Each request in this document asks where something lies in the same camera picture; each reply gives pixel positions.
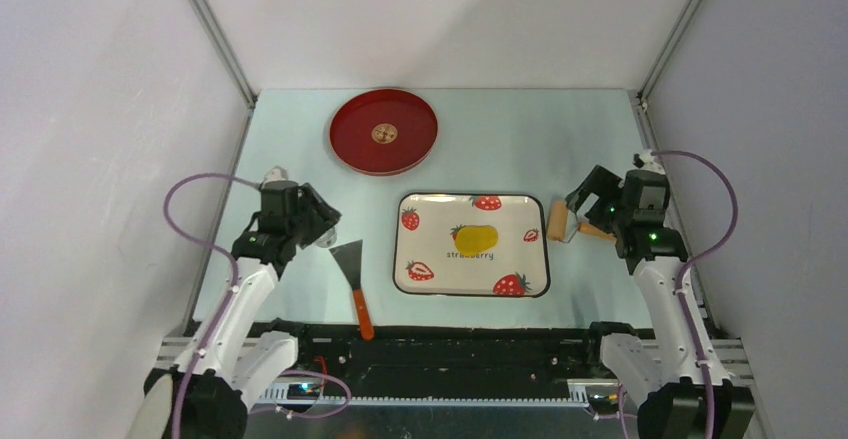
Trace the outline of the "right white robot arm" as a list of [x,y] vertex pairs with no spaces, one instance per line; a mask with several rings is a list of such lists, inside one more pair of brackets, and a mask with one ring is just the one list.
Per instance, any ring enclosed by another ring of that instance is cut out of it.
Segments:
[[601,338],[581,351],[585,370],[613,373],[637,408],[641,438],[742,438],[755,413],[751,390],[738,386],[721,363],[701,319],[690,274],[690,256],[679,231],[666,224],[670,185],[650,168],[623,177],[597,165],[565,198],[588,224],[611,234],[641,293],[652,322],[660,359],[621,325],[597,326]]

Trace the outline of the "yellow dough ball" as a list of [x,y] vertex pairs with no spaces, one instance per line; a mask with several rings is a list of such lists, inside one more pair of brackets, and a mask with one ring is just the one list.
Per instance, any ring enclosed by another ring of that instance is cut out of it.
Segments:
[[498,230],[491,225],[462,225],[452,232],[455,248],[465,256],[474,256],[495,247],[499,242]]

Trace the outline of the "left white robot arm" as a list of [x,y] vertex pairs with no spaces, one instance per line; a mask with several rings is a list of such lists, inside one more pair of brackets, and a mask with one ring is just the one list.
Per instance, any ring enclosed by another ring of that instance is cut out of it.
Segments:
[[241,438],[280,373],[304,375],[315,365],[315,347],[284,332],[242,348],[297,251],[332,231],[341,214],[308,183],[266,179],[253,187],[260,207],[223,253],[231,276],[216,309],[170,366],[150,371],[130,438]]

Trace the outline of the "white strawberry print tray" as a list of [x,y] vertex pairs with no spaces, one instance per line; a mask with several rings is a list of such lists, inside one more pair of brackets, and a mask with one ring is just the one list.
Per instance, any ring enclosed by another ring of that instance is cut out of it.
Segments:
[[410,193],[393,282],[412,295],[536,298],[551,283],[544,210],[520,194]]

